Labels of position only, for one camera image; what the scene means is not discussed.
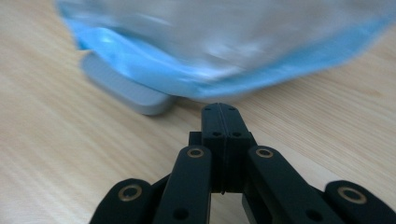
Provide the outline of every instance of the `wood grain surface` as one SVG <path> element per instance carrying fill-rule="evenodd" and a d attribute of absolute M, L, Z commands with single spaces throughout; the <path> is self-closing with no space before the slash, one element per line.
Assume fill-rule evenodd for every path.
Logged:
<path fill-rule="evenodd" d="M 350 180 L 396 209 L 395 39 L 233 105 L 311 185 Z M 168 175 L 200 130 L 204 104 L 139 115 L 85 78 L 85 53 L 51 1 L 1 1 L 0 223 L 88 223 L 117 182 Z M 248 223 L 241 196 L 213 195 L 211 223 Z"/>

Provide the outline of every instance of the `transparent plastic bag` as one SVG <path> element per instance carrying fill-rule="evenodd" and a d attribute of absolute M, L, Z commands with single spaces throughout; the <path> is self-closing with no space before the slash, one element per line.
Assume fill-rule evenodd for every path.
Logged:
<path fill-rule="evenodd" d="M 236 95 L 345 62 L 396 0 L 56 0 L 81 49 L 154 90 Z"/>

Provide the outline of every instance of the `plastic bag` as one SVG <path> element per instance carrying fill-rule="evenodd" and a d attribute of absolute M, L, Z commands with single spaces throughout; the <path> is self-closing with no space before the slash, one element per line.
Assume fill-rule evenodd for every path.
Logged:
<path fill-rule="evenodd" d="M 396 17 L 396 0 L 57 0 L 81 49 L 154 90 L 223 97 L 335 66 Z"/>

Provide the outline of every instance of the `gray plastic base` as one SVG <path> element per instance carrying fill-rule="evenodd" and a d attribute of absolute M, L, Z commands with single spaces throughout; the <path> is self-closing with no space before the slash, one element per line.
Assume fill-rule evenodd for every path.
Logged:
<path fill-rule="evenodd" d="M 81 60 L 81 68 L 95 84 L 140 114 L 161 114 L 177 98 L 131 81 L 114 71 L 94 53 L 86 55 Z"/>

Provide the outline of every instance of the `wooden table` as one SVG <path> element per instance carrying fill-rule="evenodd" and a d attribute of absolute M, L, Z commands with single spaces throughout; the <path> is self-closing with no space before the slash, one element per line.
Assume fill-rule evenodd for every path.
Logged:
<path fill-rule="evenodd" d="M 313 186 L 363 185 L 396 209 L 396 27 L 342 67 L 233 103 L 261 145 Z M 51 1 L 0 7 L 0 223 L 88 223 L 117 182 L 169 174 L 203 104 L 146 117 L 97 89 Z M 211 223 L 247 223 L 240 195 Z"/>

